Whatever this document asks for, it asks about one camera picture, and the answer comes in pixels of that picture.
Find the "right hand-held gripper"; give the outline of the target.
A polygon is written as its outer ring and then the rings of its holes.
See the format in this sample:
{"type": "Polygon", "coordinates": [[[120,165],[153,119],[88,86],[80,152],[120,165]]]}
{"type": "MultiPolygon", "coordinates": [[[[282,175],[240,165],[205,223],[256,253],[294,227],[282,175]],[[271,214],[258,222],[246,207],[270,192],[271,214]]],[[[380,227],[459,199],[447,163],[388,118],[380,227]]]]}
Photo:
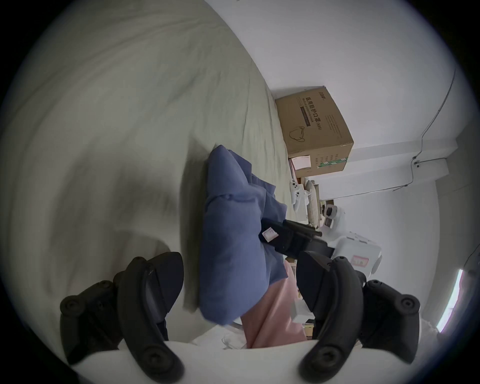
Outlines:
{"type": "Polygon", "coordinates": [[[260,240],[273,246],[278,253],[294,259],[302,254],[328,259],[343,256],[366,279],[376,273],[382,260],[381,247],[349,231],[345,211],[333,204],[325,206],[320,231],[287,219],[282,222],[261,219],[260,240]]]}

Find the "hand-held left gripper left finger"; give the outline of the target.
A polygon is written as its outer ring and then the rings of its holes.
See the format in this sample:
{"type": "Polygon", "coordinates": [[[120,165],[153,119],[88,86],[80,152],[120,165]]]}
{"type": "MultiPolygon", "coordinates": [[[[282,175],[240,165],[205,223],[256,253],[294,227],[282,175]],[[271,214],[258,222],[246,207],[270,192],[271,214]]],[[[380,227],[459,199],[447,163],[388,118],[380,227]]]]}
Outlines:
{"type": "Polygon", "coordinates": [[[116,351],[122,340],[141,370],[157,383],[176,383],[184,365],[166,345],[166,316],[184,280],[183,259],[168,251],[135,257],[113,281],[102,280],[61,301],[60,335],[69,365],[97,352],[116,351]]]}

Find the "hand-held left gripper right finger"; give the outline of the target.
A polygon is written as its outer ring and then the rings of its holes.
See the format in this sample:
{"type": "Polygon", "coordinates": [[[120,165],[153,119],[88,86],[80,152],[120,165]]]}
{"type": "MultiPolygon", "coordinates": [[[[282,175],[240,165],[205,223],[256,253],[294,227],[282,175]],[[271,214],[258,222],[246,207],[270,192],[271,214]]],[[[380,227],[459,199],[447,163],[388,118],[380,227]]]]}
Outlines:
{"type": "Polygon", "coordinates": [[[311,250],[297,258],[298,288],[314,316],[317,343],[303,357],[306,381],[328,381],[343,367],[355,344],[414,362],[421,333],[420,302],[379,280],[365,280],[347,258],[311,250]]]}

